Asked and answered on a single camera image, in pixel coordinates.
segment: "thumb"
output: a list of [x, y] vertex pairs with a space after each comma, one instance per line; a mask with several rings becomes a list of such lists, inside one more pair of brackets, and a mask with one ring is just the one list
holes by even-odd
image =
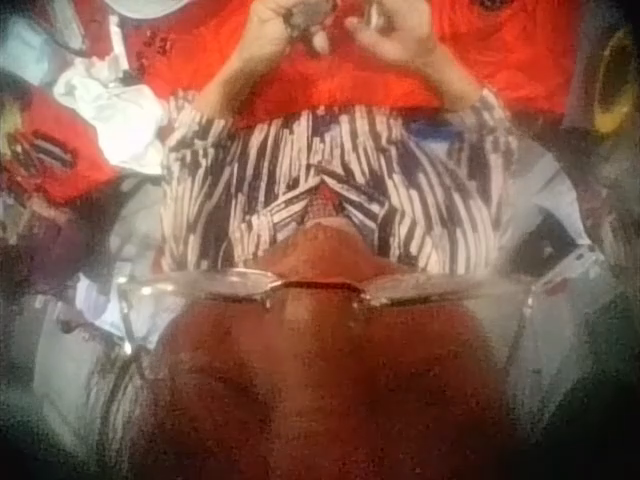
[[384, 60], [393, 61], [394, 45], [375, 30], [367, 27], [364, 22], [356, 17], [349, 17], [344, 21], [344, 26], [351, 32], [355, 41], [366, 50]]

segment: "skin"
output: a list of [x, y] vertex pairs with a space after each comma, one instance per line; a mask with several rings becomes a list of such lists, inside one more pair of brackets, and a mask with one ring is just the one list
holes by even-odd
[[[240, 108], [237, 95], [286, 54], [282, 15], [300, 1], [254, 3], [238, 48], [196, 108], [213, 117]], [[480, 86], [434, 40], [428, 4], [381, 3], [396, 30], [383, 37], [350, 19], [354, 39], [423, 74], [449, 108], [475, 102]], [[252, 266], [292, 280], [351, 282], [404, 269], [323, 223]], [[133, 425], [134, 476], [498, 478], [512, 436], [504, 379], [476, 321], [455, 305], [357, 310], [353, 302], [347, 292], [286, 289], [269, 309], [193, 305], [154, 352], [159, 379]]]

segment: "eyeglasses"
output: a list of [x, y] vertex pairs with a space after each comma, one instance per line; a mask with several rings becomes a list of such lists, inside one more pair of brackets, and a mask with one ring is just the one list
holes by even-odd
[[170, 296], [180, 299], [178, 304], [183, 307], [194, 300], [209, 299], [260, 303], [270, 308], [272, 296], [286, 289], [347, 292], [353, 295], [354, 308], [375, 309], [462, 303], [518, 294], [526, 298], [531, 282], [519, 277], [433, 276], [421, 272], [383, 276], [363, 283], [305, 281], [286, 280], [270, 272], [242, 268], [177, 272], [143, 280], [124, 277], [118, 281], [118, 294], [125, 340], [129, 350], [139, 344], [134, 334], [131, 311], [140, 299]]

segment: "shirt sleeve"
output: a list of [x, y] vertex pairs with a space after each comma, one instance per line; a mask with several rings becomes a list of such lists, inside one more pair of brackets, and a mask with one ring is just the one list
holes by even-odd
[[165, 141], [161, 212], [164, 271], [198, 268], [198, 242], [192, 241], [201, 201], [217, 165], [229, 157], [231, 120], [208, 118], [192, 107], [195, 92], [169, 100], [172, 132]]
[[485, 203], [494, 231], [503, 228], [508, 176], [518, 153], [518, 136], [502, 102], [489, 89], [467, 110], [446, 115], [461, 130], [447, 156]]

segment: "red fabric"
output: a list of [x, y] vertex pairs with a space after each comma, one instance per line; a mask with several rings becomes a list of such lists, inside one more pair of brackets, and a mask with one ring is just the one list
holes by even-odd
[[32, 89], [31, 106], [22, 121], [25, 132], [48, 133], [75, 153], [77, 165], [72, 171], [44, 170], [40, 188], [49, 201], [67, 203], [116, 176], [116, 170], [102, 155], [93, 127], [43, 90]]
[[[136, 52], [148, 59], [145, 81], [162, 97], [175, 89], [200, 89], [237, 43], [251, 0], [194, 0], [180, 12], [132, 30]], [[434, 27], [479, 78], [515, 109], [561, 113], [575, 63], [580, 0], [515, 0], [498, 13], [471, 0], [432, 2]], [[393, 71], [356, 47], [342, 20], [361, 13], [361, 0], [342, 0], [330, 28], [334, 53], [312, 58], [301, 45], [265, 78], [243, 123], [320, 105], [437, 106], [419, 79]], [[169, 55], [145, 48], [147, 31], [168, 35]]]

